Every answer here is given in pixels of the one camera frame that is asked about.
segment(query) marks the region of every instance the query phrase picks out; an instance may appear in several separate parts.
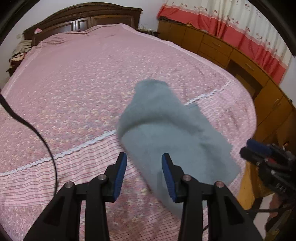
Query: gray towel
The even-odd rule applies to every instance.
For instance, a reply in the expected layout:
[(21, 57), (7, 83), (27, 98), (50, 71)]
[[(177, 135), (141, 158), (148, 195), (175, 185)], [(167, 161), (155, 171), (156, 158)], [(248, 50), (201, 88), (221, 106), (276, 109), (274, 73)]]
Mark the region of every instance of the gray towel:
[(208, 184), (229, 185), (239, 173), (230, 156), (231, 145), (216, 131), (196, 104), (184, 106), (165, 82), (144, 80), (123, 112), (117, 135), (128, 156), (156, 197), (181, 217), (164, 180), (161, 157), (169, 153), (185, 174)]

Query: wooden dresser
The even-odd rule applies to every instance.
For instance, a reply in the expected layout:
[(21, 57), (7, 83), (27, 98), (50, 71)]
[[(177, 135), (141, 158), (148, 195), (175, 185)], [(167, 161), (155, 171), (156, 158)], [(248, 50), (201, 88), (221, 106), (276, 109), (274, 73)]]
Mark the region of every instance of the wooden dresser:
[[(234, 75), (254, 100), (257, 130), (254, 139), (284, 145), (296, 153), (296, 110), (272, 78), (241, 51), (192, 26), (160, 20), (159, 38), (196, 53)], [(247, 163), (238, 200), (248, 209), (257, 197), (269, 194), (255, 166)]]

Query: curtain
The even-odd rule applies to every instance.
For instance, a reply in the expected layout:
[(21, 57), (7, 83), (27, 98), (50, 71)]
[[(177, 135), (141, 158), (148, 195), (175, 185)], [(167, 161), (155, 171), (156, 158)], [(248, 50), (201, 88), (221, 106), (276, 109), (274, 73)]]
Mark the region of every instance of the curtain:
[(291, 52), (268, 19), (247, 0), (167, 0), (164, 16), (205, 30), (241, 50), (279, 84)]

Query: pink object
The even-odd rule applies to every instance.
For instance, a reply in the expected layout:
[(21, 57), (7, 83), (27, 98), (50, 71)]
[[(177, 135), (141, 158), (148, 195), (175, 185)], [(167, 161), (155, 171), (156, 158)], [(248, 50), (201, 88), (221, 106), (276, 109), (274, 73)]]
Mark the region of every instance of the pink object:
[[(89, 181), (116, 161), (122, 147), (113, 130), (135, 84), (147, 78), (166, 81), (184, 104), (195, 101), (233, 145), (231, 155), (241, 172), (229, 189), (236, 195), (245, 167), (239, 150), (256, 129), (252, 99), (225, 70), (173, 43), (123, 24), (59, 33), (32, 48), (2, 94), (56, 154), (60, 188), (70, 180)], [(13, 240), (22, 240), (52, 198), (54, 170), (35, 134), (2, 108), (0, 133), (5, 140), (0, 223)], [(131, 160), (107, 216), (111, 240), (177, 239), (179, 220), (154, 197)]]
[(39, 29), (39, 28), (36, 28), (35, 31), (34, 31), (35, 34), (38, 34), (38, 33), (41, 33), (41, 32), (42, 32), (42, 30)]

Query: black cable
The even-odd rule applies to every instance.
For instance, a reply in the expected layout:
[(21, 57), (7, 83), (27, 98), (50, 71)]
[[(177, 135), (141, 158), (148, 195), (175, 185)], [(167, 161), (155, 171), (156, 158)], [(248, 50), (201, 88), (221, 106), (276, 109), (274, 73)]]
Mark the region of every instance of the black cable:
[(202, 231), (204, 232), (206, 229), (208, 229), (209, 225), (205, 226)]
[(9, 106), (9, 104), (7, 103), (7, 101), (4, 99), (4, 97), (2, 96), (2, 94), (0, 94), (0, 104), (3, 106), (3, 108), (7, 111), (7, 113), (14, 118), (15, 120), (17, 120), (18, 122), (24, 124), (26, 127), (30, 128), (32, 131), (34, 131), (36, 133), (36, 135), (42, 140), (42, 142), (44, 143), (44, 145), (46, 146), (50, 157), (52, 158), (52, 163), (54, 165), (54, 172), (55, 172), (55, 186), (54, 186), (54, 195), (57, 193), (57, 167), (54, 161), (54, 157), (52, 155), (52, 152), (50, 151), (50, 148), (48, 147), (46, 141), (43, 139), (43, 137), (40, 135), (40, 133), (35, 129), (34, 126), (32, 126), (30, 123), (28, 123), (26, 120), (24, 120), (23, 118), (21, 118), (19, 115), (17, 115)]
[(281, 207), (281, 208), (273, 208), (273, 209), (249, 209), (246, 210), (247, 213), (278, 213), (282, 211), (287, 211), (293, 209), (294, 206)]

